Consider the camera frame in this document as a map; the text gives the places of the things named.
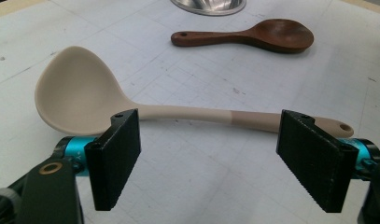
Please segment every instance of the metal bowl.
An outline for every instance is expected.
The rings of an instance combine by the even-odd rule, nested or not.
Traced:
[[[205,16],[226,16],[245,7],[246,0],[171,0],[188,12]]]

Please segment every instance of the beige ladle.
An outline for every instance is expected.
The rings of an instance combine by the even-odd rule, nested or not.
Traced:
[[[112,115],[133,108],[138,108],[140,119],[195,119],[275,133],[280,125],[280,114],[274,113],[137,104],[125,96],[103,61],[81,47],[65,49],[50,62],[36,85],[35,105],[49,126],[74,135],[103,133]],[[333,136],[353,134],[341,121],[315,119]]]

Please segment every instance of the white table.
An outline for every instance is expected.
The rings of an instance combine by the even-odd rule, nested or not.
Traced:
[[[306,52],[244,45],[178,48],[177,31],[240,31],[272,18],[315,35]],[[247,0],[227,17],[191,14],[169,0],[51,0],[0,17],[0,188],[67,136],[45,124],[35,84],[55,54],[99,55],[134,101],[276,112],[352,125],[380,147],[380,14],[337,0]],[[187,120],[141,121],[143,151],[117,206],[87,223],[356,223],[368,183],[352,180],[341,214],[326,214],[275,153],[277,135]]]

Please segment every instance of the wooden spoon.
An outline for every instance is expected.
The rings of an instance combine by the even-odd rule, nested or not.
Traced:
[[[280,53],[299,53],[314,42],[310,30],[297,21],[262,21],[248,30],[232,33],[181,31],[172,34],[172,43],[195,47],[221,43],[240,43]]]
[[[35,105],[52,128],[74,135],[103,133],[110,117],[138,108],[140,119],[197,119],[279,131],[280,114],[173,105],[140,105],[120,88],[108,67],[92,52],[71,47],[47,66],[35,88]],[[349,137],[353,129],[338,120],[316,118],[316,124],[336,137]]]

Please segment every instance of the ladle handle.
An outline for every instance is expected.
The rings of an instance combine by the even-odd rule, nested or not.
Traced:
[[[281,114],[196,108],[174,105],[138,105],[140,119],[193,119],[225,123],[278,133]],[[353,129],[339,120],[313,117],[315,124],[334,137],[350,137]]]
[[[219,33],[193,31],[177,32],[172,34],[170,38],[174,45],[180,47],[196,47],[222,43],[241,43],[244,39],[241,32]]]

